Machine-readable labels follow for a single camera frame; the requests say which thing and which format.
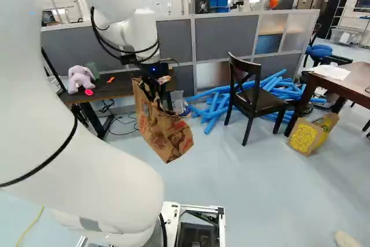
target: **paper bag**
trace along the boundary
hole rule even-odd
[[[288,139],[288,144],[305,156],[310,156],[328,138],[339,120],[338,114],[329,113],[313,122],[298,118]]]
[[[132,78],[132,88],[144,140],[165,163],[185,154],[194,144],[187,123],[177,113],[163,109],[158,93],[151,92],[141,78]]]

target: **pink stuffed animal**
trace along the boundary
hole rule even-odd
[[[95,85],[92,84],[95,80],[93,73],[89,68],[82,66],[74,66],[68,70],[68,94],[72,95],[79,91],[82,85],[85,89],[94,89]]]

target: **window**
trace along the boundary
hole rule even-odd
[[[357,0],[354,12],[367,12],[370,13],[370,0]]]

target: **frosted glass panel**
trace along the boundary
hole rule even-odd
[[[308,42],[315,14],[290,14],[282,51],[302,50]]]
[[[262,16],[255,54],[278,52],[287,19],[288,14]]]
[[[197,65],[198,90],[229,85],[230,66],[228,61],[210,62]]]
[[[264,14],[260,23],[259,35],[274,35],[284,33],[288,14]]]

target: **gray floor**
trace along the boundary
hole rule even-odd
[[[357,61],[368,60],[368,53],[338,46],[334,50]],[[239,112],[233,112],[227,127],[222,118],[210,135],[204,134],[198,119],[189,119],[195,145],[170,164],[164,164],[138,132],[108,135],[107,142],[157,170],[164,178],[166,200],[224,206],[227,246],[335,246],[337,230],[369,246],[370,140],[361,129],[370,111],[349,105],[328,141],[309,158],[286,145],[285,125],[273,135],[273,123],[263,119],[255,120],[243,147],[246,119]],[[309,118],[322,114],[316,110]],[[132,129],[132,124],[112,126],[114,132]],[[1,193],[1,245],[14,246],[38,209]],[[78,238],[46,211],[24,246],[69,247]]]

